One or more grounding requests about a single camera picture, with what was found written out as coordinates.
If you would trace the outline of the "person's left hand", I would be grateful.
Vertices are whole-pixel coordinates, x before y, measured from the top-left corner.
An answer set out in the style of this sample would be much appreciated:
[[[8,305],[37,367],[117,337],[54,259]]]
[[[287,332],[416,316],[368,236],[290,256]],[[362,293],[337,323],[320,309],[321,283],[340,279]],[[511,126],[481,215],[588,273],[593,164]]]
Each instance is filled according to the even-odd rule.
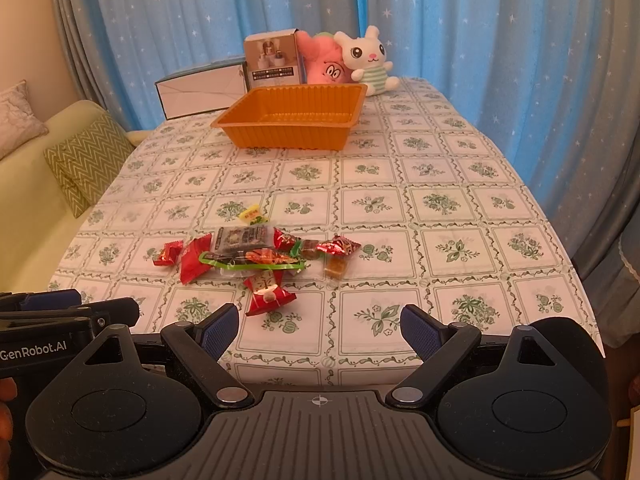
[[[17,386],[13,378],[0,380],[0,445],[1,467],[9,465],[11,455],[10,442],[13,438],[13,418],[8,403],[17,396]]]

